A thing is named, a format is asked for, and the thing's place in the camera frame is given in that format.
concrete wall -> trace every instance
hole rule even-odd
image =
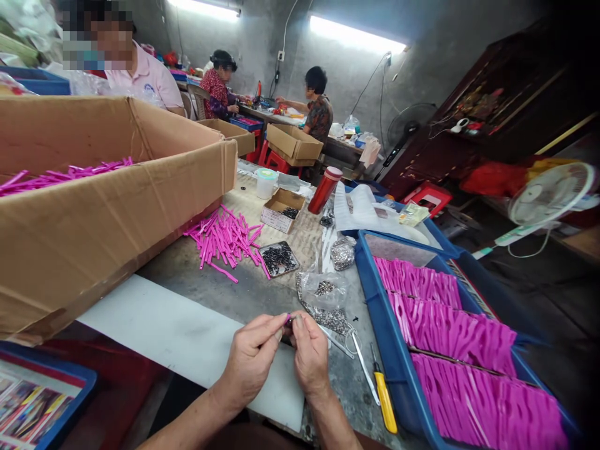
[[[163,52],[180,51],[181,30],[183,53],[192,65],[203,67],[215,49],[225,49],[239,64],[231,87],[251,94],[261,80],[263,94],[268,93],[294,0],[244,0],[241,18],[235,24],[182,10],[179,27],[177,9],[167,0],[127,3],[141,41]],[[326,93],[334,108],[334,120],[342,122],[383,56],[383,52],[356,49],[314,34],[309,29],[310,14],[405,43],[409,51],[393,55],[391,66],[385,69],[382,133],[379,100],[383,64],[354,113],[364,131],[381,138],[407,106],[420,102],[441,105],[488,44],[541,17],[537,6],[536,0],[298,0],[287,27],[286,58],[275,95],[302,100],[306,71],[322,66],[329,78]],[[165,25],[161,25],[162,15]],[[392,82],[395,74],[398,77]],[[394,143],[385,142],[388,151]]]

white board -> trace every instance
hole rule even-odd
[[[243,326],[138,275],[78,321],[205,388],[221,377],[233,334]],[[294,375],[293,348],[279,346],[269,377],[248,408],[300,431],[304,393]]]

floral shirt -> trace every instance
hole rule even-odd
[[[200,87],[211,95],[211,100],[204,100],[207,119],[227,119],[227,107],[236,103],[236,96],[229,92],[227,86],[215,69],[210,69],[202,78]]]
[[[308,104],[308,109],[310,112],[306,118],[306,126],[311,129],[309,134],[325,144],[329,135],[329,128],[333,123],[331,103],[326,95],[320,95],[319,98]]]

fluorescent light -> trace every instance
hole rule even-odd
[[[223,8],[208,3],[197,2],[195,0],[168,0],[172,5],[178,8],[191,11],[192,13],[211,16],[216,19],[222,19],[228,22],[235,22],[239,19],[239,10]]]
[[[376,36],[356,28],[328,21],[317,16],[311,16],[311,30],[326,38],[335,39],[348,46],[369,49],[377,52],[391,51],[401,53],[406,45],[400,42]]]

red tumbler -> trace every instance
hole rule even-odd
[[[329,166],[325,171],[325,175],[321,178],[319,187],[314,193],[311,203],[308,205],[308,210],[313,214],[320,214],[323,207],[329,200],[331,193],[336,188],[336,184],[342,179],[342,171],[335,167]]]

